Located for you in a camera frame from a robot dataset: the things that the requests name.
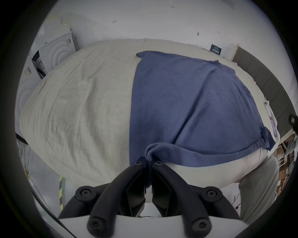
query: blue cloth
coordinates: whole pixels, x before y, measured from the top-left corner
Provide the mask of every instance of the blue cloth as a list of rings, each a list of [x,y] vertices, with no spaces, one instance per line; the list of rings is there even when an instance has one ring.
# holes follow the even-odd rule
[[[129,134],[130,164],[163,162],[205,167],[275,145],[252,95],[235,71],[156,51],[137,54]]]

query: washing machine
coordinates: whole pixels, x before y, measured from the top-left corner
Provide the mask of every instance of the washing machine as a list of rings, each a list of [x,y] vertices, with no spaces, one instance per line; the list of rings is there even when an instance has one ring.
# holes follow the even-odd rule
[[[72,31],[61,35],[60,37],[46,42],[39,49],[41,61],[47,72],[50,72],[68,56],[76,52],[72,38]]]
[[[16,137],[27,144],[21,131],[20,131],[20,114],[24,105],[26,104],[31,93],[40,83],[41,77],[39,76],[34,63],[32,62],[32,54],[29,53],[23,67],[20,77],[17,96],[15,99],[15,132]]]

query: white bed sheet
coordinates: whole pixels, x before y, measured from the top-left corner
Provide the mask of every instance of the white bed sheet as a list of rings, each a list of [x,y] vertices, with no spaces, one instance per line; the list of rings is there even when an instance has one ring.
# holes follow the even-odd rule
[[[136,53],[145,50],[219,60],[234,69],[273,135],[263,93],[235,63],[198,46],[167,40],[103,41],[79,50],[52,70],[22,110],[24,138],[55,172],[79,186],[98,186],[111,182],[129,166],[131,92],[141,60]],[[274,149],[269,153],[259,149],[210,167],[169,166],[189,184],[222,188],[255,169]]]

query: bedding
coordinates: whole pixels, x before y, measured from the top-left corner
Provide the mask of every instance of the bedding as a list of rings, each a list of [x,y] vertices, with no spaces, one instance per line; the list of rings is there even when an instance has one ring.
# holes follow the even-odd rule
[[[227,163],[275,144],[234,70],[158,51],[137,53],[130,164],[144,156],[188,167]]]
[[[132,86],[141,60],[136,53],[143,51],[218,60],[233,69],[254,98],[264,126],[274,135],[262,92],[233,62],[198,46],[167,40],[103,41],[79,50],[52,70],[20,115],[24,138],[55,172],[78,186],[98,186],[129,166]],[[276,143],[270,151],[260,148],[235,161],[208,167],[168,165],[189,184],[222,188],[262,163],[279,144],[278,136],[278,132],[273,136]]]

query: black sign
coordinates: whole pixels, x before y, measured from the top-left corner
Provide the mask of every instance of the black sign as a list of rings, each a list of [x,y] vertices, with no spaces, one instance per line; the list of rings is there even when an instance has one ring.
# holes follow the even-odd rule
[[[221,48],[211,45],[210,51],[214,52],[215,54],[221,54]]]

